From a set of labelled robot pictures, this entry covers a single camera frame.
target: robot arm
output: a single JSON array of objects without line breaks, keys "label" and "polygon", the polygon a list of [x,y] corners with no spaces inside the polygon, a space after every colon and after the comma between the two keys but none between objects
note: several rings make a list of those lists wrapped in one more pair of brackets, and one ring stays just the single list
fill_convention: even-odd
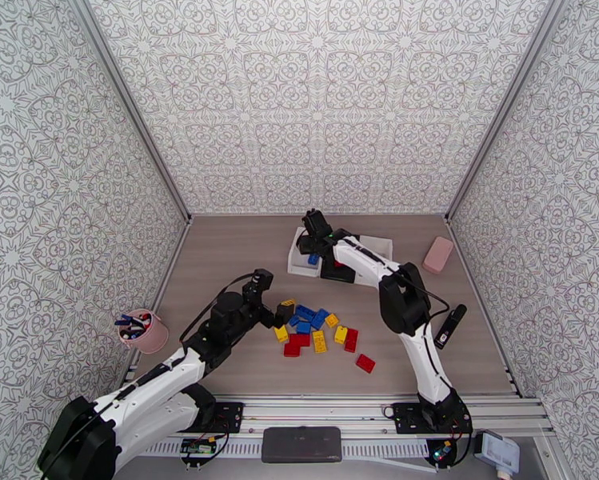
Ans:
[{"label": "robot arm", "polygon": [[298,240],[302,254],[316,253],[344,264],[379,290],[384,323],[404,344],[417,377],[421,412],[431,430],[450,431],[465,406],[445,375],[433,344],[429,293],[412,263],[400,265],[364,247],[350,232],[333,231],[320,211],[312,209],[303,218],[307,235]]},{"label": "robot arm", "polygon": [[[337,262],[354,269],[357,274],[369,278],[375,283],[375,287],[380,290],[380,296],[384,300],[390,300],[390,291],[386,289],[391,286],[391,276],[399,275],[399,264],[384,259],[376,255],[372,250],[364,247],[355,237],[348,236],[339,240],[333,247],[334,258]],[[382,314],[390,313],[395,317],[394,312],[383,310]],[[433,336],[430,326],[426,326],[427,321],[419,324],[415,329],[411,326],[408,334],[401,331],[401,326],[397,320],[389,325],[391,330],[398,331],[399,339],[404,344],[410,363],[413,365],[415,376],[417,377],[417,388],[419,394],[429,403],[436,404],[442,402],[450,395],[450,381],[445,375],[437,349],[433,345]],[[432,362],[428,357],[429,350]]]},{"label": "robot arm", "polygon": [[[251,278],[242,293],[224,288],[180,337],[182,347],[170,358],[94,402],[79,397],[64,408],[37,461],[44,477],[110,479],[155,442],[193,425],[198,416],[203,427],[211,426],[215,400],[197,382],[221,365],[257,323],[269,328],[283,324],[262,304],[273,275],[257,269],[242,278]],[[210,318],[186,339],[208,309]]]}]

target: power adapter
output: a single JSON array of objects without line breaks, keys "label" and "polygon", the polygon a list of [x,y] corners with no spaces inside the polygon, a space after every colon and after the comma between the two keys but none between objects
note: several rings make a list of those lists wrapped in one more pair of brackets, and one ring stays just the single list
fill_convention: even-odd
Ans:
[{"label": "power adapter", "polygon": [[492,431],[482,431],[475,437],[474,456],[497,469],[497,478],[511,480],[519,472],[519,445]]}]

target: pink eraser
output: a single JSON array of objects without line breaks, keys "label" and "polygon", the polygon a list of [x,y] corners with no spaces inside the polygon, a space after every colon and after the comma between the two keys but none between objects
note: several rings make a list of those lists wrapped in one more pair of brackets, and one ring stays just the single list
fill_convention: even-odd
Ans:
[{"label": "pink eraser", "polygon": [[443,270],[448,257],[450,257],[453,247],[453,243],[447,238],[435,238],[421,266],[428,272],[439,274]]}]

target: pen holder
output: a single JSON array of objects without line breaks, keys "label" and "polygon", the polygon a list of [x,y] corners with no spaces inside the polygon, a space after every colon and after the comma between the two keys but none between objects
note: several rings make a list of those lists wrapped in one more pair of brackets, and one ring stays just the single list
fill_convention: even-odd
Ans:
[{"label": "pen holder", "polygon": [[146,330],[141,336],[137,338],[126,340],[125,338],[122,338],[121,332],[123,330],[126,330],[128,326],[120,326],[118,331],[119,339],[128,348],[134,346],[143,354],[154,354],[155,352],[161,350],[163,346],[166,344],[166,342],[168,342],[168,328],[166,328],[166,325],[162,323],[162,319],[159,318],[153,311],[132,310],[126,314],[134,318],[140,318],[144,313],[150,313],[153,317],[148,330]]}]

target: toy brick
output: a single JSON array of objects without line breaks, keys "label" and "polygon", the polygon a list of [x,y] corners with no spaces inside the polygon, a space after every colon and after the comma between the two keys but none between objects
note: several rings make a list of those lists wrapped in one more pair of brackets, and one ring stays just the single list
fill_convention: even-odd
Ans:
[{"label": "toy brick", "polygon": [[425,255],[425,259],[421,267],[432,274],[439,274],[443,270],[448,257],[452,253],[454,244],[452,241],[443,237],[436,237],[433,245]]},{"label": "toy brick", "polygon": [[284,304],[280,302],[277,305],[277,312],[275,318],[281,320],[281,323],[287,323],[294,315],[294,304]]},{"label": "toy brick", "polygon": [[308,323],[308,322],[299,322],[297,324],[297,333],[300,333],[300,334],[309,334],[310,333],[310,323]]},{"label": "toy brick", "polygon": [[300,318],[304,318],[307,319],[308,321],[312,321],[312,319],[314,318],[314,315],[317,314],[314,311],[312,311],[310,308],[306,308],[305,306],[297,305],[297,307],[294,309],[294,313],[300,317]]},{"label": "toy brick", "polygon": [[322,330],[313,332],[313,343],[314,343],[314,353],[323,354],[328,351],[328,348],[325,346],[325,336]]},{"label": "toy brick", "polygon": [[289,325],[291,326],[297,326],[297,324],[299,322],[304,322],[305,319],[301,319],[299,318],[296,314],[290,319],[290,321],[288,322]]},{"label": "toy brick", "polygon": [[281,328],[274,328],[274,333],[277,335],[277,340],[280,343],[285,342],[288,339],[288,330],[286,329],[286,325],[282,325]]},{"label": "toy brick", "polygon": [[297,346],[310,346],[310,335],[293,333],[290,335],[290,343]]},{"label": "toy brick", "polygon": [[313,328],[315,330],[320,330],[322,326],[324,326],[324,321],[325,321],[325,317],[329,315],[329,312],[324,310],[323,308],[320,309],[315,315],[314,318],[311,321],[311,324],[313,325]]},{"label": "toy brick", "polygon": [[344,350],[353,354],[357,350],[358,337],[359,332],[353,328],[349,328],[345,336]]},{"label": "toy brick", "polygon": [[301,355],[301,348],[298,345],[292,343],[284,345],[284,357],[298,357],[299,355]]},{"label": "toy brick", "polygon": [[372,358],[368,358],[364,354],[361,354],[357,358],[355,365],[357,365],[357,367],[365,370],[366,372],[368,372],[370,374],[373,371],[375,363],[376,362]]},{"label": "toy brick", "polygon": [[337,331],[334,332],[334,342],[343,345],[345,343],[345,336],[348,334],[348,328],[345,326],[338,326]]},{"label": "toy brick", "polygon": [[334,328],[338,323],[339,318],[332,313],[325,317],[325,324],[328,325],[329,328]]}]

